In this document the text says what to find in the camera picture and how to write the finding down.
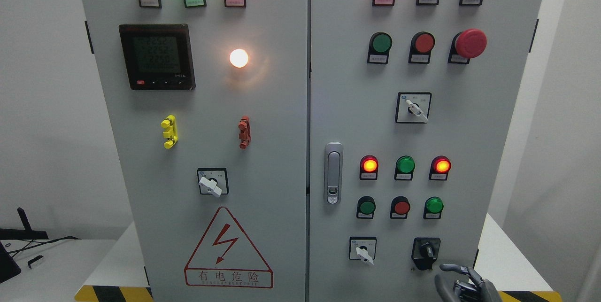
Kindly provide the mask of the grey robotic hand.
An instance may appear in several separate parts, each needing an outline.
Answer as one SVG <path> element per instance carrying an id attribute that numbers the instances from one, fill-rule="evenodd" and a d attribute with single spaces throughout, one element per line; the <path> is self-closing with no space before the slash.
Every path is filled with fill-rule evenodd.
<path id="1" fill-rule="evenodd" d="M 443 302 L 501 302 L 502 298 L 494 284 L 483 279 L 475 270 L 469 266 L 443 263 L 440 264 L 442 271 L 453 271 L 469 277 L 472 284 L 456 280 L 453 287 L 437 274 L 434 283 L 438 296 Z"/>

